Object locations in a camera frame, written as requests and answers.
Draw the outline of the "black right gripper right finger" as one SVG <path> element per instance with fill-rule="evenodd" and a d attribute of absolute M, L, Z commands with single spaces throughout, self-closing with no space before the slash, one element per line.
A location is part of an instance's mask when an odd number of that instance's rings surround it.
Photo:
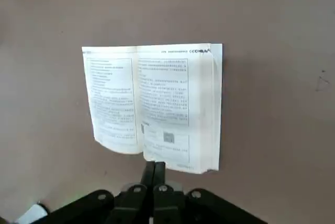
<path fill-rule="evenodd" d="M 155 223 L 266 223 L 203 188 L 174 189 L 165 182 L 165 163 L 154 165 Z"/>

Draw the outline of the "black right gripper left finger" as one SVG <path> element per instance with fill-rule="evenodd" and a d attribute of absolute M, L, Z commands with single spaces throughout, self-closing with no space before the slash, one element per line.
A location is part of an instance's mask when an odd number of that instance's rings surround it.
<path fill-rule="evenodd" d="M 117 196 L 97 190 L 56 210 L 51 223 L 136 223 L 148 222 L 143 203 L 152 185 L 154 162 L 147 162 L 140 183 L 133 184 Z"/>

